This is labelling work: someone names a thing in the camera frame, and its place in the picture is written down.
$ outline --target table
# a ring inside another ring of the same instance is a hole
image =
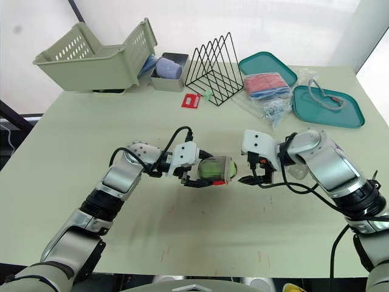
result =
[[[352,95],[366,124],[356,130],[322,126],[366,173],[378,169],[388,186],[389,129],[350,68],[311,68],[323,88]],[[279,141],[311,124],[293,114],[275,131],[228,101],[181,108],[184,93],[144,82],[123,96],[63,92],[0,173],[0,262],[39,261],[47,242],[94,188],[111,153],[136,139],[164,147],[189,125],[194,141],[214,155],[232,155],[238,177],[250,174],[240,155],[247,128]],[[184,133],[177,143],[183,141]],[[312,179],[305,179],[312,184]],[[228,186],[186,188],[177,178],[142,180],[104,237],[95,271],[193,276],[328,277],[331,245],[343,217],[313,195],[284,187],[261,190],[234,179]],[[366,276],[349,232],[338,246],[336,277]]]

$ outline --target small container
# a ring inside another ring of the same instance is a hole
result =
[[[182,73],[179,79],[161,78],[157,74],[156,68],[151,73],[151,82],[156,90],[182,92],[184,90],[185,79],[189,70],[189,55],[177,53],[163,53],[163,58],[174,61],[182,68]]]

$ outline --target yellow object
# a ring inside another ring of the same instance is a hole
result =
[[[282,289],[282,292],[307,292],[304,289],[300,288],[299,286],[296,286],[294,284],[285,284],[284,288]]]

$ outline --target teal lid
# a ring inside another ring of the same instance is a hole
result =
[[[259,52],[241,60],[239,68],[244,75],[277,72],[289,86],[297,81],[296,73],[269,52]]]
[[[311,87],[313,95],[323,103],[337,107],[339,104],[332,99],[324,99],[317,87]],[[358,103],[348,94],[343,92],[324,89],[324,93],[340,97],[346,100],[346,105],[339,111],[332,111],[322,107],[309,95],[308,86],[300,85],[293,91],[293,108],[297,117],[310,123],[321,123],[324,125],[359,128],[365,123],[365,118],[358,106]]]

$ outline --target beige plastic basket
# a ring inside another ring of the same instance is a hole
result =
[[[139,85],[137,76],[156,45],[147,18],[114,46],[103,46],[85,23],[77,23],[33,64],[64,90],[125,89]]]

